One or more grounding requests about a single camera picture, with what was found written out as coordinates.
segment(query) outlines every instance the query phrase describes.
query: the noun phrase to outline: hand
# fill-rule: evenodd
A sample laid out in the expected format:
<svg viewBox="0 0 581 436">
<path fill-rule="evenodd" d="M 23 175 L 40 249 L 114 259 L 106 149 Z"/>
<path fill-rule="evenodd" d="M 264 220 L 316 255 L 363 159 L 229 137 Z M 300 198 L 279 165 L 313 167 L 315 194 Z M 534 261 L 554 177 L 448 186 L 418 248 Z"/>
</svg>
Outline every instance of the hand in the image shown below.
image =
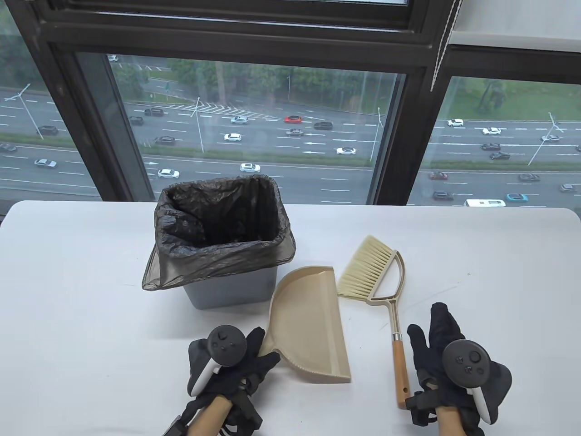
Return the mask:
<svg viewBox="0 0 581 436">
<path fill-rule="evenodd" d="M 411 324 L 407 328 L 414 351 L 414 366 L 420 386 L 425 390 L 437 389 L 442 406 L 458 408 L 466 434 L 483 434 L 478 428 L 480 415 L 466 389 L 452 383 L 442 365 L 442 353 L 449 343 L 465 339 L 454 317 L 444 303 L 434 303 L 431 310 L 429 347 L 420 326 Z"/>
</svg>

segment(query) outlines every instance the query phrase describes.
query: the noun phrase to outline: black glove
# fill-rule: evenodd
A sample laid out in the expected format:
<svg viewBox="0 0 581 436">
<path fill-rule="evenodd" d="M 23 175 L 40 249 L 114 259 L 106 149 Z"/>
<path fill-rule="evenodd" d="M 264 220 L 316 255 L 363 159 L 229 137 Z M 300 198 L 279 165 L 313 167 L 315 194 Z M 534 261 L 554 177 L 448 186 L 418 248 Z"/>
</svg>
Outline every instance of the black glove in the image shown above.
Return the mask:
<svg viewBox="0 0 581 436">
<path fill-rule="evenodd" d="M 454 384 L 446 375 L 442 365 L 444 348 L 449 343 L 457 339 L 465 339 L 465 337 L 444 303 L 434 303 L 431 312 L 429 348 L 420 326 L 411 324 L 407 328 L 411 347 L 414 350 L 414 366 L 419 384 L 425 391 L 437 387 L 440 405 L 458 408 L 467 436 L 483 435 L 484 432 L 478 427 L 480 414 L 472 395 L 469 395 L 466 389 Z"/>
<path fill-rule="evenodd" d="M 266 374 L 281 360 L 276 352 L 258 357 L 263 339 L 262 328 L 256 327 L 252 330 L 246 337 L 246 354 L 242 360 L 235 366 L 222 367 L 217 374 L 213 374 L 196 397 L 196 402 L 203 404 L 203 407 L 209 405 L 218 395 L 232 402 L 232 409 L 223 427 L 227 434 L 247 436 L 260 428 L 262 423 L 249 397 L 256 392 Z M 238 430 L 236 433 L 230 432 L 225 425 L 238 426 Z"/>
</svg>

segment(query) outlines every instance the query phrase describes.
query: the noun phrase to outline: trash can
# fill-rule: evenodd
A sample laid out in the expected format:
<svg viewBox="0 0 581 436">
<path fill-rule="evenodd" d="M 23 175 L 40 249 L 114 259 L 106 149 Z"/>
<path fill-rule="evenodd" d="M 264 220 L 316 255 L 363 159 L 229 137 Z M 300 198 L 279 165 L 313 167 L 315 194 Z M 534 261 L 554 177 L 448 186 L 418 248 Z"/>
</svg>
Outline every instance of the trash can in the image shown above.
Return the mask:
<svg viewBox="0 0 581 436">
<path fill-rule="evenodd" d="M 269 300 L 278 265 L 295 255 L 291 224 L 268 176 L 171 185 L 160 194 L 154 219 L 142 288 L 183 286 L 198 309 Z"/>
</svg>

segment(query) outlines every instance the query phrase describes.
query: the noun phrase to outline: red car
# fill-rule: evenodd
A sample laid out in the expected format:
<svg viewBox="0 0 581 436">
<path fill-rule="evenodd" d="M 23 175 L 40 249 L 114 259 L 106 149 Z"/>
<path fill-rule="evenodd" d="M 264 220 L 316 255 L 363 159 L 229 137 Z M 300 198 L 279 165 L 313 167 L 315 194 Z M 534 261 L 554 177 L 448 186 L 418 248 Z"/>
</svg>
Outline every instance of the red car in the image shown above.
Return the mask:
<svg viewBox="0 0 581 436">
<path fill-rule="evenodd" d="M 442 173 L 441 171 L 434 171 L 429 175 L 430 180 L 448 180 L 448 174 Z"/>
<path fill-rule="evenodd" d="M 303 118 L 298 115 L 291 115 L 285 118 L 285 123 L 289 124 L 300 124 L 303 122 Z"/>
</svg>

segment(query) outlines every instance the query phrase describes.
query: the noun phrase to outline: vr controller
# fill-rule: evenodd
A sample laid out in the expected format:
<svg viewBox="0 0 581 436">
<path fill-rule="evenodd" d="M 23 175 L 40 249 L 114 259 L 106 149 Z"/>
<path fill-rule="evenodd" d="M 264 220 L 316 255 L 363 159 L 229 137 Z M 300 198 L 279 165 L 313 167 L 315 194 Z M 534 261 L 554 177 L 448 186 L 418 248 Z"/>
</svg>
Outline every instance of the vr controller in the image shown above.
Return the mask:
<svg viewBox="0 0 581 436">
<path fill-rule="evenodd" d="M 442 364 L 450 380 L 472 395 L 480 418 L 487 424 L 498 419 L 498 406 L 512 385 L 508 368 L 493 362 L 484 348 L 467 339 L 444 349 Z"/>
<path fill-rule="evenodd" d="M 234 326 L 219 326 L 207 339 L 189 344 L 189 396 L 198 396 L 223 366 L 238 364 L 246 354 L 246 337 Z"/>
</svg>

